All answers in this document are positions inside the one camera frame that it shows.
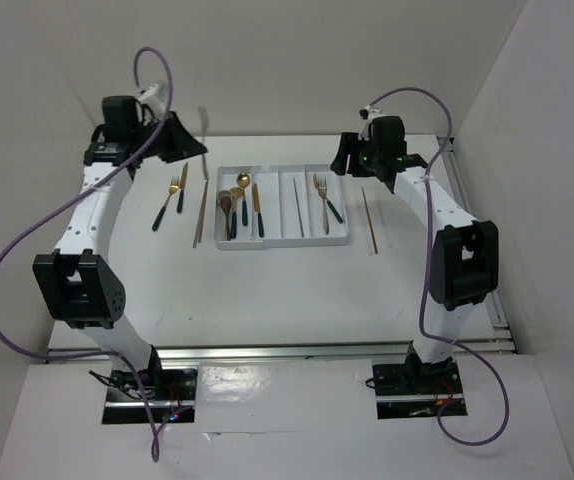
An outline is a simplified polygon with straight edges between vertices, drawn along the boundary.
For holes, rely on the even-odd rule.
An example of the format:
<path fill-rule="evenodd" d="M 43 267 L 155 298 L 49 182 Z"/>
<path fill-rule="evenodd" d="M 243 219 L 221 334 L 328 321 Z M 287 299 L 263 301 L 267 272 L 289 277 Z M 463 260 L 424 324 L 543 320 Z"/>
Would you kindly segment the gold knife green handle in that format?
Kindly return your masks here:
<path fill-rule="evenodd" d="M 260 195 L 257 183 L 254 183 L 252 187 L 252 200 L 253 200 L 253 208 L 256 214 L 258 236 L 260 238 L 264 238 L 265 229 L 264 229 L 264 222 L 260 205 Z"/>
<path fill-rule="evenodd" d="M 180 178 L 180 183 L 179 183 L 179 191 L 178 191 L 178 201 L 177 201 L 177 206 L 176 206 L 176 212 L 178 214 L 182 213 L 182 211 L 183 211 L 184 194 L 185 194 L 185 186 L 186 186 L 187 175 L 188 175 L 188 167 L 189 167 L 189 164 L 188 164 L 188 162 L 186 162 L 183 166 L 182 173 L 181 173 L 181 178 Z"/>

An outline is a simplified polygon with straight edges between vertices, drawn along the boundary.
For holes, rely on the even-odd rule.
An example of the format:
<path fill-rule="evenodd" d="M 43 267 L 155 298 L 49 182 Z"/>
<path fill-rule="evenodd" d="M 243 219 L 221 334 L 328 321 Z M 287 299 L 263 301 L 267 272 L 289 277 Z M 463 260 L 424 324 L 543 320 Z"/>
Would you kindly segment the metal chopstick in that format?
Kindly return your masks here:
<path fill-rule="evenodd" d="M 293 183 L 294 196 L 295 196 L 295 202 L 296 202 L 296 212 L 297 212 L 297 218 L 298 218 L 299 232 L 300 232 L 301 238 L 305 238 L 304 224 L 303 224 L 303 219 L 302 219 L 302 211 L 301 211 L 301 206 L 300 206 L 300 197 L 299 197 L 298 186 L 297 186 L 297 182 L 296 182 L 295 177 L 292 178 L 292 183 Z"/>

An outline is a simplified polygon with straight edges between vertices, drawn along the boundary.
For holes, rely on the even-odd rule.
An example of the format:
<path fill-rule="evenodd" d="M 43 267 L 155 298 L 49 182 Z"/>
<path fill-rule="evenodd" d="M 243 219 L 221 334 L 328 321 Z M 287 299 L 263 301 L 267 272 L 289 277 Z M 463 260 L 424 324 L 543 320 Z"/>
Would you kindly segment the gold spoon green handle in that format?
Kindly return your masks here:
<path fill-rule="evenodd" d="M 242 196 L 242 225 L 248 225 L 248 205 L 246 199 L 246 191 L 245 189 L 250 185 L 251 178 L 247 172 L 241 172 L 237 176 L 237 185 L 241 191 Z"/>
<path fill-rule="evenodd" d="M 237 225 L 238 225 L 237 207 L 238 207 L 238 200 L 242 197 L 242 188 L 236 186 L 231 188 L 230 192 L 232 194 L 230 233 L 231 238 L 235 239 L 237 236 Z"/>

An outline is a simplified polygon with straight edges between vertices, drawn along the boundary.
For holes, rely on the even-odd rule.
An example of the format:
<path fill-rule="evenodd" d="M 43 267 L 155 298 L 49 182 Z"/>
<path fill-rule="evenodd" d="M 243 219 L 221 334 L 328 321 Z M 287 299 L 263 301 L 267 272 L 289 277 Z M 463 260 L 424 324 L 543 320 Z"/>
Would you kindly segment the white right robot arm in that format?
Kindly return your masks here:
<path fill-rule="evenodd" d="M 429 163 L 408 152 L 400 117 L 371 107 L 360 116 L 362 129 L 342 133 L 331 169 L 377 178 L 426 228 L 420 333 L 408 348 L 402 382 L 413 393 L 432 393 L 448 376 L 454 344 L 474 307 L 498 285 L 498 229 L 461 208 L 431 175 Z"/>

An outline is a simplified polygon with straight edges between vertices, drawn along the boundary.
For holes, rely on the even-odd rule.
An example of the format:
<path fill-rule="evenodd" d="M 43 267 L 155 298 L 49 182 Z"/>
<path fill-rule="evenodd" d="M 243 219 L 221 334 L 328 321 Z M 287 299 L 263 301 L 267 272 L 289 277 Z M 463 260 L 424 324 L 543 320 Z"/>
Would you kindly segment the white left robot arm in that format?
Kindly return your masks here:
<path fill-rule="evenodd" d="M 152 399 L 163 390 L 156 349 L 125 314 L 126 290 L 108 262 L 110 239 L 137 169 L 149 157 L 165 163 L 206 153 L 162 93 L 110 96 L 102 101 L 103 124 L 83 156 L 85 199 L 49 254 L 33 261 L 34 276 L 53 319 L 81 332 L 103 351 L 115 352 L 108 385 L 129 396 Z"/>

